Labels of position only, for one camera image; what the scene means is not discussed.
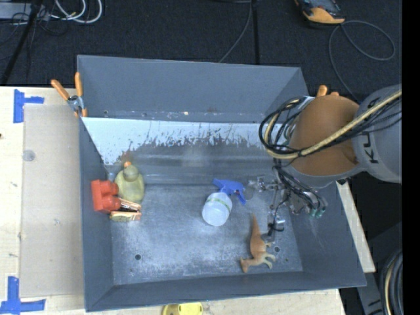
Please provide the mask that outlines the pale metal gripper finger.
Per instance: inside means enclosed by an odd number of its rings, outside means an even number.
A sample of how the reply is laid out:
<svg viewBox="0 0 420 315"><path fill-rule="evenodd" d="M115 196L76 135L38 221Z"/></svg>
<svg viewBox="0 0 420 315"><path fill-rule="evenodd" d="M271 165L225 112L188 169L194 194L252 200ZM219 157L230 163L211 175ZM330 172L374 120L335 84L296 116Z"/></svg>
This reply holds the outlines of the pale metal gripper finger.
<svg viewBox="0 0 420 315"><path fill-rule="evenodd" d="M266 233L266 241L274 242L278 235L285 230L284 219L273 219L268 223L268 229Z"/></svg>
<svg viewBox="0 0 420 315"><path fill-rule="evenodd" d="M259 193L276 190L279 190L279 184L276 181L268 182L264 177L255 177L245 181L244 197L251 200Z"/></svg>

